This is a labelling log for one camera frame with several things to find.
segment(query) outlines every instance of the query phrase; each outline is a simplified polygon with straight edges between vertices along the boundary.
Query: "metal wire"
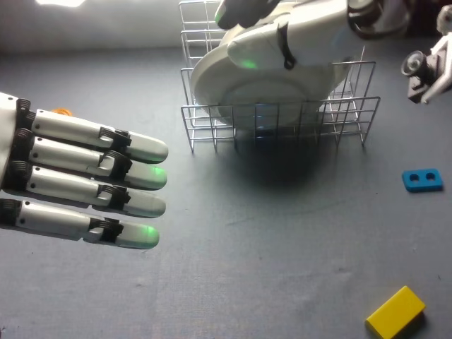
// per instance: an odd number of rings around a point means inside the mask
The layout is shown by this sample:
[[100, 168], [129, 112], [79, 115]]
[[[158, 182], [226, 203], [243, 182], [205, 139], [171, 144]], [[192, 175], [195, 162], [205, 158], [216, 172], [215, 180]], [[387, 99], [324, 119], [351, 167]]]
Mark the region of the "metal wire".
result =
[[[186, 129], [191, 151], [194, 152], [198, 142], [212, 142], [215, 149], [222, 141], [232, 141], [237, 147], [237, 109], [248, 107], [254, 112], [253, 131], [246, 133], [255, 143], [272, 138], [277, 143], [284, 139], [293, 139], [299, 143], [303, 138], [314, 138], [318, 143], [321, 138], [333, 136], [339, 146], [343, 136], [359, 136], [364, 146], [379, 107], [380, 97], [368, 96], [369, 86], [374, 75], [375, 62], [363, 61], [364, 49], [359, 61], [333, 63], [333, 67], [349, 67], [345, 80], [331, 92], [326, 100], [318, 102], [280, 102], [275, 104], [247, 105], [197, 105], [190, 89], [190, 77], [195, 65], [204, 55], [216, 48], [226, 31], [221, 30], [213, 20], [214, 10], [220, 0], [190, 0], [179, 3], [182, 27], [182, 49], [186, 60], [186, 68], [181, 70], [182, 85], [186, 104], [181, 106], [182, 119]], [[318, 105], [316, 121], [306, 121], [304, 107], [306, 104]], [[286, 105], [299, 105], [298, 119], [292, 124], [281, 125], [280, 113]], [[230, 120], [226, 124], [224, 117], [218, 112], [230, 112]], [[275, 117], [275, 127], [263, 130], [258, 121], [260, 118]]]

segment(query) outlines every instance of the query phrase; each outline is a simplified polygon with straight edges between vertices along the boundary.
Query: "bright light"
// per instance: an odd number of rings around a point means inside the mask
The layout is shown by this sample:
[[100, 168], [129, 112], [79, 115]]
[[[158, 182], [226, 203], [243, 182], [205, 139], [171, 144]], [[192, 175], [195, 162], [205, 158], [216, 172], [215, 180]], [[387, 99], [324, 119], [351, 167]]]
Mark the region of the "bright light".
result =
[[36, 0], [39, 5], [59, 5], [65, 7], [79, 7], [85, 0]]

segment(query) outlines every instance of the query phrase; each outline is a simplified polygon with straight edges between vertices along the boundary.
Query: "white wall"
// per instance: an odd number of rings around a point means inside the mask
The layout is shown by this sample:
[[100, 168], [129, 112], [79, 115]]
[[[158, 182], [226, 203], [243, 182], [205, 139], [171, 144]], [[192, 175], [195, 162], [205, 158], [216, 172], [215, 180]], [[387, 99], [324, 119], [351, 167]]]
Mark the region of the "white wall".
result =
[[0, 0], [0, 51], [180, 46], [178, 3], [86, 0], [78, 8], [67, 8], [40, 6], [35, 0]]

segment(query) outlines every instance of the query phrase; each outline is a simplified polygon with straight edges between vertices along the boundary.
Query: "yellow rectangular block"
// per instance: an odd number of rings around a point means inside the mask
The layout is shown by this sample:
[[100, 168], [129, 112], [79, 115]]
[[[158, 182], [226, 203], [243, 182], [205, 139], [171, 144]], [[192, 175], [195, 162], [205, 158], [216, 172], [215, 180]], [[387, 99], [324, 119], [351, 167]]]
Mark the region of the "yellow rectangular block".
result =
[[425, 304], [407, 286], [377, 309], [366, 324], [381, 339], [391, 339], [425, 309]]

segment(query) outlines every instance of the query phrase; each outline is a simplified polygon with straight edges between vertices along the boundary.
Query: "robotic hand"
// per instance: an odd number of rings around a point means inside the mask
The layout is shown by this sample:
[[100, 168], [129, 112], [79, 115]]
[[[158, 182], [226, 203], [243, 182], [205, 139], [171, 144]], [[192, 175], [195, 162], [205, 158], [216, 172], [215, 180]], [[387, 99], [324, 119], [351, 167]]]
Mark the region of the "robotic hand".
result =
[[[362, 50], [363, 40], [405, 32], [415, 5], [415, 0], [299, 0], [273, 22], [259, 22], [279, 2], [222, 1], [215, 15], [219, 27], [246, 28], [227, 46], [228, 57], [236, 66], [291, 70], [297, 63], [313, 66], [343, 61]], [[404, 18], [391, 29], [381, 29], [383, 14], [395, 8], [403, 9]], [[408, 97], [415, 103], [427, 104], [452, 86], [452, 6], [442, 8], [437, 29], [444, 36], [432, 53], [413, 52], [402, 65], [402, 74], [410, 79]]]
[[[156, 218], [165, 202], [149, 191], [166, 184], [165, 171], [154, 164], [167, 155], [157, 139], [31, 111], [30, 101], [0, 93], [0, 187], [7, 193]], [[159, 241], [151, 226], [27, 200], [0, 199], [0, 227], [134, 249]]]

